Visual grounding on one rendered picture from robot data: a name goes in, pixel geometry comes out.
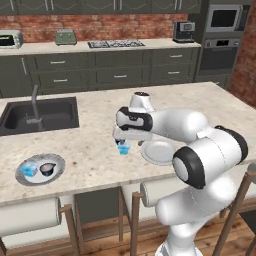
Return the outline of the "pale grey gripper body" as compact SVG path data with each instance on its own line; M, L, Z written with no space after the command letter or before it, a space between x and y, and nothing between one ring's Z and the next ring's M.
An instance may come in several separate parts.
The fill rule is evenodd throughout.
M113 137L116 140L150 141L153 137L153 134L147 131L135 129L122 130L116 126L113 130Z

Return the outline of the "blue yogurt container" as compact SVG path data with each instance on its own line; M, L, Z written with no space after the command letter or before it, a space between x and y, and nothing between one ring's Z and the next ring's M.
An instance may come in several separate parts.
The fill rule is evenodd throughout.
M121 140L118 143L118 151L121 155L127 155L130 150L130 143L126 140Z
M37 164L35 162L25 162L20 171L28 177L33 177L37 173Z

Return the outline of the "white plate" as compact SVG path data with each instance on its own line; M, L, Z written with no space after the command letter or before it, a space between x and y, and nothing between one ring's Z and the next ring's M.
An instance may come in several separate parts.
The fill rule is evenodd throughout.
M168 166L172 164L175 147L167 140L151 140L142 143L142 157L151 164Z

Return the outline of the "wooden stool with white cushion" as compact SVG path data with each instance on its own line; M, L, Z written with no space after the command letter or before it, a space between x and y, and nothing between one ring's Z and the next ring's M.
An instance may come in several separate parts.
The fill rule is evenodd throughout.
M232 223L236 217L236 215L239 212L240 207L242 206L242 203L244 201L245 195L248 191L248 188L253 180L253 178L256 177L256 164L251 163L247 167L247 171L244 174L243 180L241 182L241 185L238 189L237 195L235 197L235 200L232 203L231 210L229 212L229 215L227 217L227 220L223 226L222 232L219 236L218 242L215 246L215 249L213 251L212 256L219 256L220 252L225 244L225 241L228 237L228 233L232 227Z
M186 187L177 177L129 184L118 188L118 231L123 240L123 212L130 226L130 256L137 255L138 235L146 230L146 222L155 224L155 205L159 199Z
M66 216L60 209L72 206L75 197L49 198L0 207L0 239L6 249L21 248L71 237Z

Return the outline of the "dark green island cabinet panel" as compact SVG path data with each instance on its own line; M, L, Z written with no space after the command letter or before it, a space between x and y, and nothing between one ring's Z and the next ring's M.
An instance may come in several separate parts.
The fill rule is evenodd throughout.
M118 188L109 188L76 195L82 224L118 216Z

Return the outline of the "black sink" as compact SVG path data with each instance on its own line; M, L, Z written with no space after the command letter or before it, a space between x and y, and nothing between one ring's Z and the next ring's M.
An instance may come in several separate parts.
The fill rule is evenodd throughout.
M44 99L37 101L39 116L45 131L77 128L79 126L75 97ZM30 101L9 102L0 117L0 136L38 132L38 125L28 124L34 119Z

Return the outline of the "dark green lower cupboards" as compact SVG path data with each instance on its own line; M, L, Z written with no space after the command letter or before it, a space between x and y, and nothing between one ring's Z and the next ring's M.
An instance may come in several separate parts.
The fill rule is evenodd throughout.
M0 57L0 97L171 85L193 81L199 49L162 48Z

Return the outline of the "dark green cupboards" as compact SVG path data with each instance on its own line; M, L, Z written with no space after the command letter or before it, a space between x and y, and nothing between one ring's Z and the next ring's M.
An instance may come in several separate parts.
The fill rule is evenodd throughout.
M171 85L193 81L199 49L162 48L0 57L0 97Z
M0 15L199 13L202 0L0 0Z

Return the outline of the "grey tap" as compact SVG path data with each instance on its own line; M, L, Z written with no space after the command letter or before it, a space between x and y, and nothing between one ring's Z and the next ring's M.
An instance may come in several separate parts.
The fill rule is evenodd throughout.
M34 113L34 117L32 119L27 119L27 124L37 124L38 130L43 131L44 130L44 123L43 119L39 115L38 107L37 107L37 93L38 93L39 86L35 85L31 97L31 103L32 103L32 109Z

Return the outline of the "black hob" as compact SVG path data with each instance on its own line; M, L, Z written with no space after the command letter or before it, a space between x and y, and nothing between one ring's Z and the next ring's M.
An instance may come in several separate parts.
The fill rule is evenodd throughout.
M145 46L139 40L106 40L106 41L89 41L89 48L122 48L122 47L141 47Z

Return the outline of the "silver built-in oven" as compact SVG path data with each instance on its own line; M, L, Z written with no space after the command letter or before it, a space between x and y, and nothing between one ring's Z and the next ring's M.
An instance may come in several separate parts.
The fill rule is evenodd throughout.
M195 79L230 75L240 47L239 38L205 38L198 55Z

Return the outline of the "black coffee machine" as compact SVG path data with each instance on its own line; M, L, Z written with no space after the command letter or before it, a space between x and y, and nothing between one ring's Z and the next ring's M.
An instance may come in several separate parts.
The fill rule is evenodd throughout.
M177 43L193 43L195 23L191 21L176 21L174 23L173 40Z

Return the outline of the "green toaster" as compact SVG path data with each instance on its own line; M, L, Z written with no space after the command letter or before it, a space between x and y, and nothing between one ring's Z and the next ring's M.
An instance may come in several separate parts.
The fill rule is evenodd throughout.
M72 29L57 29L55 34L55 44L60 45L76 45L77 39Z

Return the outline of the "dark green upper cupboards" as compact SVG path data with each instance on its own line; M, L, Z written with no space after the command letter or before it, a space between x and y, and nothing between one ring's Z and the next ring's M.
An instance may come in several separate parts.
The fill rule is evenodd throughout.
M0 0L0 15L199 13L202 0Z

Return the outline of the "silver microwave oven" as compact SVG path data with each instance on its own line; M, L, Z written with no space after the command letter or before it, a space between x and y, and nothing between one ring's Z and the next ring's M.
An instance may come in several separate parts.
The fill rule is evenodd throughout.
M211 4L206 22L206 32L243 31L249 11L249 5Z

